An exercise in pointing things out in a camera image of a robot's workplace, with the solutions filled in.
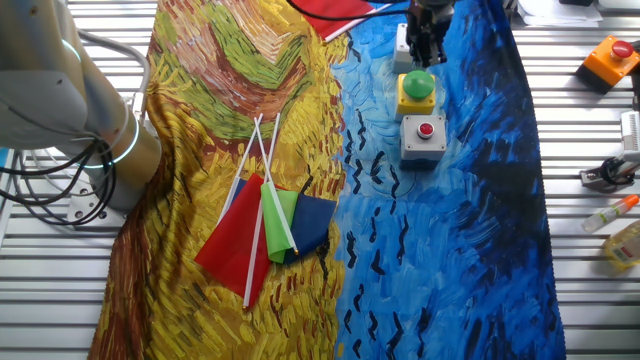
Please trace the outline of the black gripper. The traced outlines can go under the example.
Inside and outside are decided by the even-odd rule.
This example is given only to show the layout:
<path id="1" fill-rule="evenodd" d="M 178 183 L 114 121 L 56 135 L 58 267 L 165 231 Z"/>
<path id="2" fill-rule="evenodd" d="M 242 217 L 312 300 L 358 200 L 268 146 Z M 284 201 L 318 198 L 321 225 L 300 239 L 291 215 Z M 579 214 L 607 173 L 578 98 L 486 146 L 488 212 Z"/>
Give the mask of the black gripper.
<path id="1" fill-rule="evenodd" d="M 430 48 L 428 67 L 447 61 L 442 46 L 454 15 L 453 3 L 411 3 L 408 7 L 407 42 L 414 68 L 425 68 L 422 52 Z"/>

